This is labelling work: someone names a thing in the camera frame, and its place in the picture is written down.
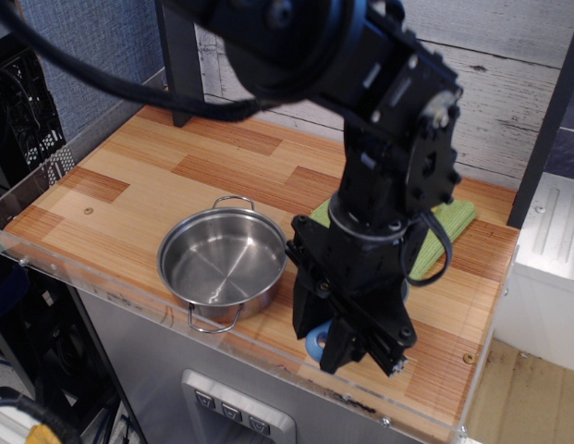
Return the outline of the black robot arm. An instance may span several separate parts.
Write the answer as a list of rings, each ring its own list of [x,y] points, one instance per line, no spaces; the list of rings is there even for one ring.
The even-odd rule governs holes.
[[[456,73],[403,25],[398,1],[173,1],[221,37],[242,86],[263,107],[311,101],[344,120],[346,163],[329,222],[292,221],[298,269],[293,327],[327,324],[327,373],[370,356],[399,372],[417,335],[405,307],[410,274],[433,233],[434,208],[460,182],[453,131]]]

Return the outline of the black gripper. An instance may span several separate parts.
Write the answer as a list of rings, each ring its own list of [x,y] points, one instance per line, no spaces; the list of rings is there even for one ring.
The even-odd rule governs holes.
[[[293,288],[292,325],[297,339],[333,317],[326,291],[360,296],[373,288],[407,282],[400,249],[408,229],[405,220],[384,225],[376,232],[350,219],[334,219],[329,227],[309,216],[295,216],[294,237],[287,255],[297,268]],[[344,318],[334,318],[325,336],[320,368],[335,373],[341,366],[360,362],[366,342]],[[405,363],[395,373],[403,370]]]

